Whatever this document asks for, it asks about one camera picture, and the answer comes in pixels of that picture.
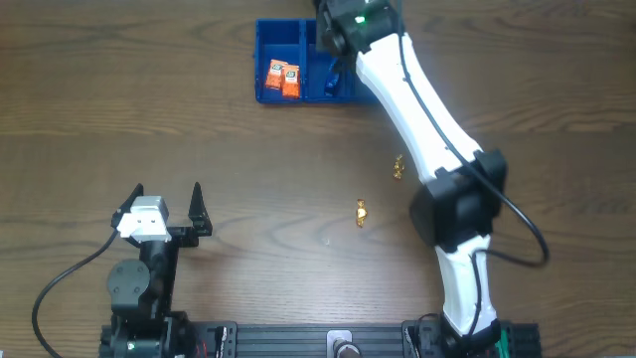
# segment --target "orange snack wrapper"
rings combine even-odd
[[[285,65],[282,74],[282,96],[286,98],[300,98],[300,67]]]
[[[282,86],[283,69],[287,65],[284,61],[271,60],[269,63],[269,71],[267,72],[267,81],[265,86],[268,89],[280,90]]]

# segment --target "blue bin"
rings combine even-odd
[[[271,60],[300,66],[300,98],[284,98],[280,90],[265,87]],[[357,76],[345,71],[333,96],[325,82],[333,58],[316,51],[316,20],[260,19],[256,21],[254,91],[260,103],[375,103],[374,94]]]

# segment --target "black cable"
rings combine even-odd
[[[484,177],[479,171],[477,171],[477,169],[473,168],[470,165],[470,163],[468,162],[468,160],[466,160],[466,158],[464,158],[461,155],[461,153],[457,150],[457,148],[455,148],[453,143],[448,139],[448,137],[446,137],[446,135],[444,134],[443,130],[439,127],[439,124],[437,124],[437,122],[435,121],[435,118],[432,115],[432,113],[430,112],[430,110],[428,109],[428,107],[426,106],[426,103],[424,103],[424,100],[419,95],[419,92],[415,88],[415,85],[413,84],[413,82],[412,82],[412,80],[410,78],[410,73],[408,72],[408,69],[406,68],[406,60],[404,58],[404,45],[402,43],[402,38],[404,36],[404,23],[403,23],[403,17],[402,17],[402,1],[403,0],[397,0],[397,5],[398,5],[398,9],[397,9],[397,34],[398,34],[398,39],[397,39],[397,42],[399,43],[399,59],[401,61],[401,66],[402,66],[402,69],[404,71],[404,80],[406,81],[406,83],[410,87],[410,90],[413,92],[413,95],[415,95],[415,98],[417,99],[417,102],[419,103],[421,108],[424,110],[424,113],[426,113],[426,116],[428,117],[428,120],[430,120],[430,123],[435,128],[435,130],[437,131],[437,134],[439,134],[441,139],[446,144],[446,147],[448,148],[448,150],[450,150],[457,157],[457,159],[459,159],[461,164],[470,172],[470,174],[473,177],[475,177],[475,179],[477,179],[479,181],[479,183],[481,185],[483,185],[488,191],[490,191],[493,195],[495,195],[502,203],[504,203],[504,205],[506,205],[508,208],[510,208],[510,210],[512,210],[513,213],[515,213],[515,215],[517,215],[517,217],[519,217],[519,219],[521,219],[521,221],[528,227],[528,229],[533,233],[533,235],[537,239],[537,243],[541,247],[541,251],[542,251],[542,254],[543,254],[542,258],[538,262],[532,262],[532,261],[528,261],[528,260],[524,260],[524,259],[515,258],[513,256],[510,256],[510,255],[507,255],[507,254],[504,254],[504,253],[501,253],[501,252],[498,252],[498,251],[495,251],[495,250],[479,249],[479,250],[475,250],[475,252],[472,253],[470,259],[471,259],[471,263],[472,263],[472,266],[473,266],[473,270],[475,272],[475,281],[477,283],[477,308],[475,310],[475,316],[473,318],[473,323],[470,326],[470,330],[468,332],[468,336],[471,336],[473,334],[473,332],[475,331],[475,326],[477,325],[477,320],[479,319],[479,313],[481,312],[481,280],[479,279],[479,272],[477,270],[477,254],[483,253],[483,254],[492,255],[494,257],[497,257],[497,258],[502,259],[504,261],[507,261],[509,263],[520,265],[520,266],[523,266],[523,267],[526,267],[526,268],[541,268],[541,267],[545,266],[548,263],[548,261],[550,260],[550,249],[548,248],[548,244],[546,243],[546,239],[544,239],[544,235],[541,233],[541,231],[535,225],[535,223],[533,223],[532,220],[530,220],[530,218],[528,218],[526,216],[526,214],[524,214],[524,212],[521,211],[521,209],[519,209],[510,199],[508,199],[508,197],[506,197],[501,191],[499,191],[499,189],[497,189],[490,182],[490,180],[488,180],[486,177]]]
[[[110,244],[112,244],[112,242],[115,240],[116,237],[117,237],[117,231],[115,230],[110,235],[110,238],[108,238],[108,241],[106,241],[106,243],[99,250],[97,250],[94,254],[92,254],[91,256],[87,257],[86,259],[84,259],[84,260],[80,261],[79,263],[73,265],[72,267],[68,268],[64,272],[58,274],[57,277],[53,278],[53,280],[51,280],[51,282],[49,282],[49,284],[47,284],[47,286],[44,287],[42,292],[40,292],[40,295],[38,295],[38,298],[36,298],[36,302],[33,305],[33,312],[31,312],[31,324],[33,325],[33,332],[36,334],[36,337],[38,337],[38,340],[40,341],[40,344],[42,344],[44,349],[46,349],[47,352],[49,352],[49,354],[51,354],[52,357],[54,357],[54,358],[62,358],[62,356],[58,352],[56,352],[55,349],[53,349],[53,347],[44,338],[44,336],[42,335],[42,332],[40,331],[40,326],[38,325],[38,311],[40,310],[40,304],[42,304],[42,300],[44,299],[44,296],[47,295],[47,293],[49,293],[51,288],[53,288],[56,284],[58,284],[66,276],[68,276],[69,274],[71,274],[71,273],[75,272],[76,270],[80,269],[82,266],[90,263],[96,257],[98,257],[103,252],[105,252],[106,249],[108,249],[108,247],[110,247]]]

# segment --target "wooden table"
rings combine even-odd
[[[408,1],[421,65],[461,125],[510,165],[543,228],[543,270],[489,265],[498,314],[538,322],[546,356],[636,354],[636,3]],[[437,258],[407,215],[414,167],[377,106],[263,106],[257,18],[309,1],[0,3],[0,350],[45,357],[38,292],[94,252],[136,183],[187,222],[201,182],[215,235],[181,254],[174,307],[195,320],[400,322],[439,311]],[[367,201],[364,229],[356,199]],[[538,256],[510,213],[493,247]],[[117,241],[47,296],[66,357],[95,356]]]

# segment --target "brown tabletop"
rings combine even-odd
[[[422,67],[456,120],[509,162],[544,230],[542,270],[489,259],[500,318],[546,356],[636,354],[636,2],[407,1]],[[401,322],[438,312],[437,257],[407,214],[414,166],[379,106],[254,100],[257,18],[296,0],[0,3],[0,350],[45,357],[33,302],[99,248],[135,184],[187,223],[201,182],[215,234],[181,253],[174,308],[239,323]],[[394,181],[398,154],[406,171]],[[356,200],[370,216],[356,227]],[[509,212],[492,247],[537,257]],[[56,286],[40,323],[94,357],[118,240]]]

